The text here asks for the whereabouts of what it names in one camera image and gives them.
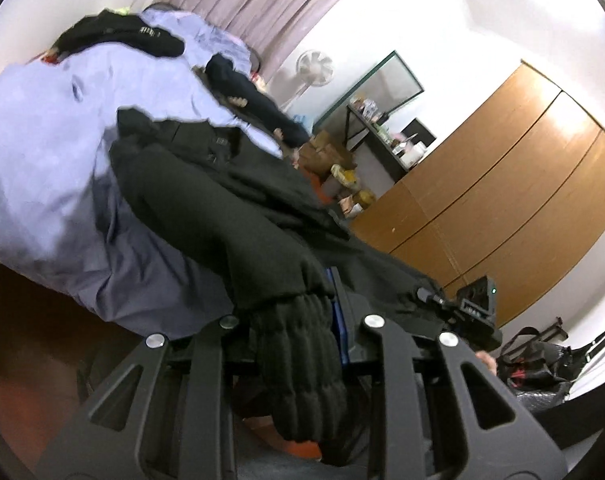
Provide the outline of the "black zip jacket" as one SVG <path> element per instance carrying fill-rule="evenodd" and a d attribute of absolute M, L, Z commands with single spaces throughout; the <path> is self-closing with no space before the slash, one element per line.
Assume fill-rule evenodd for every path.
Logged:
<path fill-rule="evenodd" d="M 417 293 L 439 284 L 359 240 L 298 170 L 240 128 L 122 108 L 117 129 L 109 158 L 134 214 L 217 274 L 247 327 L 260 413 L 284 439 L 316 442 L 324 463 L 354 460 L 368 397 L 342 369 L 329 272 L 406 327 L 432 321 Z"/>

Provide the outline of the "black bag on floor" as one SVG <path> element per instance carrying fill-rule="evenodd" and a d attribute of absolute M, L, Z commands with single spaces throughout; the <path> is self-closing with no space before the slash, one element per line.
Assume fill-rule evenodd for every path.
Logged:
<path fill-rule="evenodd" d="M 539 338 L 534 327 L 520 330 L 502 347 L 498 377 L 527 411 L 539 414 L 562 404 L 588 363 L 591 344 L 573 349 Z"/>

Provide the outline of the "brown wooden wardrobe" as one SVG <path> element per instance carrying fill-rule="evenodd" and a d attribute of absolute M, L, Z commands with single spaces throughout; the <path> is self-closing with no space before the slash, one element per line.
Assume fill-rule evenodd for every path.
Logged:
<path fill-rule="evenodd" d="M 508 323 L 605 231 L 605 129 L 522 64 L 353 231 L 447 292 L 489 276 Z"/>

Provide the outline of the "white standing fan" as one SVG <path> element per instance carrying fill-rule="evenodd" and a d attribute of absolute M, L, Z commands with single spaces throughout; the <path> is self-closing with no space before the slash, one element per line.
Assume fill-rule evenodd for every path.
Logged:
<path fill-rule="evenodd" d="M 299 82 L 296 91 L 282 106 L 288 112 L 293 103 L 308 89 L 320 88 L 329 84 L 334 78 L 333 60 L 321 51 L 306 51 L 296 62 L 296 80 Z"/>

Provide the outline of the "light blue bed quilt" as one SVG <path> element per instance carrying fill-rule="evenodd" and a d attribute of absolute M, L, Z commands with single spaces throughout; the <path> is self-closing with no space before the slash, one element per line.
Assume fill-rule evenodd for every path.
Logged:
<path fill-rule="evenodd" d="M 106 42 L 0 74 L 0 263 L 133 333 L 190 336 L 233 307 L 221 278 L 173 248 L 122 198 L 108 151 L 117 112 L 236 126 L 194 68 L 215 54 L 248 73 L 250 52 L 190 12 L 145 11 L 180 38 L 156 58 Z"/>

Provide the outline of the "dark navy folded garment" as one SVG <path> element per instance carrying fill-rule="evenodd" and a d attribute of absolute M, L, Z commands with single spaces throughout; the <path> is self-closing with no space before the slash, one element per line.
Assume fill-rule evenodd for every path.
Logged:
<path fill-rule="evenodd" d="M 215 54 L 205 67 L 205 75 L 214 92 L 244 118 L 272 134 L 280 133 L 280 139 L 288 148 L 300 148 L 309 141 L 307 130 L 285 115 L 249 78 L 234 70 L 229 58 Z"/>

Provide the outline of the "black garment with lettering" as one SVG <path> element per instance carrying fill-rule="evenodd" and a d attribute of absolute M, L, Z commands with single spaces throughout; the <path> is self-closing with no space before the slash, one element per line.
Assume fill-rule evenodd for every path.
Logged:
<path fill-rule="evenodd" d="M 98 44 L 124 44 L 155 58 L 177 58 L 184 53 L 184 41 L 160 27 L 146 24 L 133 14 L 104 10 L 85 16 L 54 42 L 52 49 L 62 55 L 72 55 Z"/>

